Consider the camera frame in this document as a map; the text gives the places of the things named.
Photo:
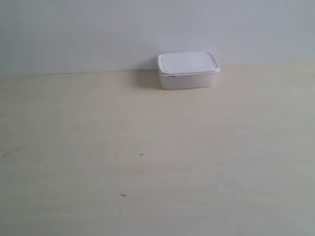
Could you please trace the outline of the white lidded plastic container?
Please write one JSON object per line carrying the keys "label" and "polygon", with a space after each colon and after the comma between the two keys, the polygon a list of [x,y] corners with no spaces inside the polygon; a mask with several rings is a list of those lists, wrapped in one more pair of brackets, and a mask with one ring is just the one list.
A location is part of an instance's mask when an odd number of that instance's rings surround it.
{"label": "white lidded plastic container", "polygon": [[219,64],[209,52],[161,54],[157,58],[157,66],[164,89],[210,87],[220,72]]}

